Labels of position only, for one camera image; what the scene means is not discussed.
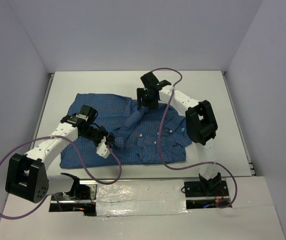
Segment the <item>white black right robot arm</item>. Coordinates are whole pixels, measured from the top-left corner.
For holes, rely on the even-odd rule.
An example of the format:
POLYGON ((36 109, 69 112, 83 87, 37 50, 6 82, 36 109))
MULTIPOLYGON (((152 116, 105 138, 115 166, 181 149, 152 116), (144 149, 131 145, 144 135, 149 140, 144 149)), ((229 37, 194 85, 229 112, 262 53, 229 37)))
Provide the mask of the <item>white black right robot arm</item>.
POLYGON ((214 139, 218 124, 209 101, 198 101, 177 90, 175 86, 182 80, 171 84, 167 80, 159 81, 153 71, 144 74, 140 79, 144 85, 138 88, 137 107, 147 107, 149 110, 156 109, 159 101, 167 102, 161 119, 158 135, 158 155, 162 164, 170 170, 187 170, 200 166, 199 181, 200 190, 204 195, 212 195, 222 181, 221 173, 217 170, 217 158, 214 151, 214 139), (195 144, 200 163, 186 167, 171 167, 166 164, 161 153, 161 133, 169 107, 172 106, 180 113, 185 114, 186 131, 189 139, 195 144))

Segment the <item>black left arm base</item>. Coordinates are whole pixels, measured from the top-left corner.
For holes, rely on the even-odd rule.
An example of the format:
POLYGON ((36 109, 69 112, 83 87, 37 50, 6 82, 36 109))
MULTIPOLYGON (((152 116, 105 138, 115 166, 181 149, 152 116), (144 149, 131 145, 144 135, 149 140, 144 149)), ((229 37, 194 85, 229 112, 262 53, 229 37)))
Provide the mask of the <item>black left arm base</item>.
POLYGON ((96 216, 96 184, 80 184, 76 192, 59 192, 51 196, 49 212, 80 212, 85 216, 96 216))

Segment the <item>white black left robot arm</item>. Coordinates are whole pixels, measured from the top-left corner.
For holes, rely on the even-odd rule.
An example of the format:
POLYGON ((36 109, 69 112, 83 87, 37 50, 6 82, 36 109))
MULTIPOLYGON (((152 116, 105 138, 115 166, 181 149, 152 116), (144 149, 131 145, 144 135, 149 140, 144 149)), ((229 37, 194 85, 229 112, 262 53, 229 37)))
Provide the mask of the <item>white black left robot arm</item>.
POLYGON ((14 154, 9 159, 5 190, 7 193, 33 203, 41 202, 47 195, 63 193, 69 199, 77 199, 86 189, 80 179, 69 173, 48 175, 51 163, 67 146, 75 147, 75 141, 84 137, 92 141, 96 154, 106 159, 109 146, 115 137, 105 127, 95 123, 98 112, 83 105, 79 113, 64 116, 48 137, 24 154, 14 154))

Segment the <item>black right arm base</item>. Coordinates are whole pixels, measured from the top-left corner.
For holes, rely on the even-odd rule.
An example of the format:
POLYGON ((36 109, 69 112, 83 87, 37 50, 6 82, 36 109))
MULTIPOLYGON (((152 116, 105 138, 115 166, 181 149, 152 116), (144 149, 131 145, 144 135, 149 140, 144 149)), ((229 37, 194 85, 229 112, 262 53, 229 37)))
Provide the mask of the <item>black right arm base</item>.
POLYGON ((225 180, 221 181, 217 187, 209 191, 201 189, 200 181, 185 181, 181 192, 186 198, 186 208, 192 209, 211 209, 216 208, 216 203, 220 207, 225 207, 230 203, 230 196, 225 180))

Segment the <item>blue checked long sleeve shirt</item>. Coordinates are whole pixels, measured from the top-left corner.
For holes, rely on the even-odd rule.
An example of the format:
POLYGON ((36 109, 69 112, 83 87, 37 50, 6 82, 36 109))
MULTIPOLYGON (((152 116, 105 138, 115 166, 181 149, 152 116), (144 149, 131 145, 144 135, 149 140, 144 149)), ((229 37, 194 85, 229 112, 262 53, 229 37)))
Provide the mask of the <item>blue checked long sleeve shirt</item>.
MULTIPOLYGON (((115 94, 77 94, 68 114, 83 105, 97 110, 96 123, 115 136, 112 151, 123 165, 159 165, 157 143, 166 104, 157 109, 137 109, 137 101, 115 94)), ((191 145, 185 118, 169 107, 161 133, 161 153, 167 164, 184 162, 186 147, 191 145)))

